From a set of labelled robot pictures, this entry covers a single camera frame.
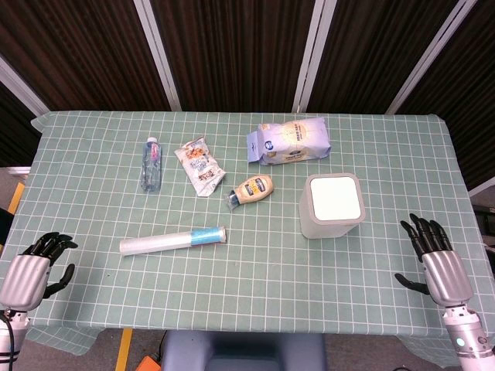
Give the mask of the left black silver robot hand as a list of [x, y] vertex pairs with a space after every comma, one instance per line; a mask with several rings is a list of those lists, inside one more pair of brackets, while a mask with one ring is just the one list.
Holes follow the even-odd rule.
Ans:
[[41, 236], [12, 260], [1, 287], [1, 305], [7, 310], [28, 312], [63, 290], [73, 277], [75, 265], [69, 264], [54, 284], [48, 283], [50, 271], [65, 250], [76, 248], [71, 236], [59, 232]]

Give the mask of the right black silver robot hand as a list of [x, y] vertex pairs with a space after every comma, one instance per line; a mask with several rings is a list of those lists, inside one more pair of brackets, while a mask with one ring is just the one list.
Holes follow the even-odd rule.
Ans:
[[466, 305], [473, 296], [473, 289], [446, 231], [434, 220], [426, 220], [414, 213], [409, 216], [413, 224], [402, 220], [401, 225], [422, 263], [426, 282], [410, 281], [400, 273], [396, 273], [395, 278], [405, 288], [430, 296], [441, 307]]

